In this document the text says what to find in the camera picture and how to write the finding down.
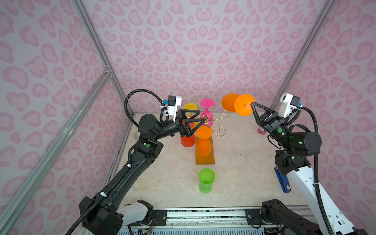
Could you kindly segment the orange wine glass front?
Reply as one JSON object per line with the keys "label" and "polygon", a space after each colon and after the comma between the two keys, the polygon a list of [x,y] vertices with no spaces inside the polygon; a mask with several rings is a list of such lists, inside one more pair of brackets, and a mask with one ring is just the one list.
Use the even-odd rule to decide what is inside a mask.
{"label": "orange wine glass front", "polygon": [[207,157],[211,153],[211,142],[209,138],[212,136],[212,130],[207,126],[201,126],[196,131],[196,154],[199,157]]}

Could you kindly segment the orange wine glass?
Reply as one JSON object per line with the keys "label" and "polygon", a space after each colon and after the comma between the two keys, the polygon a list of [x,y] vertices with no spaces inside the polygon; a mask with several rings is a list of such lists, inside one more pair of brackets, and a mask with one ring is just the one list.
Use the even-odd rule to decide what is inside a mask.
{"label": "orange wine glass", "polygon": [[196,154],[199,157],[207,157],[211,153],[211,142],[209,138],[212,136],[212,130],[207,126],[201,126],[196,131]]}
{"label": "orange wine glass", "polygon": [[251,104],[254,102],[254,97],[249,94],[228,93],[222,98],[221,104],[226,111],[236,112],[238,115],[245,117],[253,113]]}

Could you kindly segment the green wine glass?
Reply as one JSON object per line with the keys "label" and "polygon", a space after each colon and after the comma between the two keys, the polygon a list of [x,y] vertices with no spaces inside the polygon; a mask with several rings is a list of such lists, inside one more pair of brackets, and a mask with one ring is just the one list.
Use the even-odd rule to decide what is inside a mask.
{"label": "green wine glass", "polygon": [[210,168],[204,168],[199,172],[199,190],[202,193],[210,193],[215,181],[215,172]]}

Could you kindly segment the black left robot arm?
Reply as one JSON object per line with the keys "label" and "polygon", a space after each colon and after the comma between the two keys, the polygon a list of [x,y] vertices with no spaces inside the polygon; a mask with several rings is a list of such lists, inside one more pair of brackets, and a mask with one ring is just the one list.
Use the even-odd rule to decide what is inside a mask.
{"label": "black left robot arm", "polygon": [[161,123],[152,114],[143,115],[138,127],[140,137],[129,149],[125,166],[93,198],[85,197],[80,202],[80,217],[67,234],[72,234],[78,225],[95,235],[116,235],[123,226],[133,223],[149,225],[153,220],[151,204],[138,200],[119,212],[120,204],[140,175],[159,156],[164,146],[159,140],[176,133],[182,137],[191,137],[205,122],[199,116],[199,110],[180,109],[175,120]]}

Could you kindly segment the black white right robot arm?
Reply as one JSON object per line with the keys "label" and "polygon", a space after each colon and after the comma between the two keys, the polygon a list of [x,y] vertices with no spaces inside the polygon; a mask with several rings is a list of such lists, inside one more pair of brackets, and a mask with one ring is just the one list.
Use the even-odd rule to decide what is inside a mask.
{"label": "black white right robot arm", "polygon": [[279,149],[275,151],[275,164],[282,175],[290,179],[303,196],[316,223],[298,215],[278,199],[264,201],[260,209],[260,220],[264,223],[279,223],[297,235],[366,235],[364,229],[356,226],[345,217],[319,182],[318,155],[322,139],[318,133],[318,122],[314,113],[301,105],[293,108],[293,113],[301,110],[311,116],[314,130],[297,125],[300,132],[294,132],[294,125],[287,125],[275,110],[253,102],[251,105],[256,123],[276,140]]}

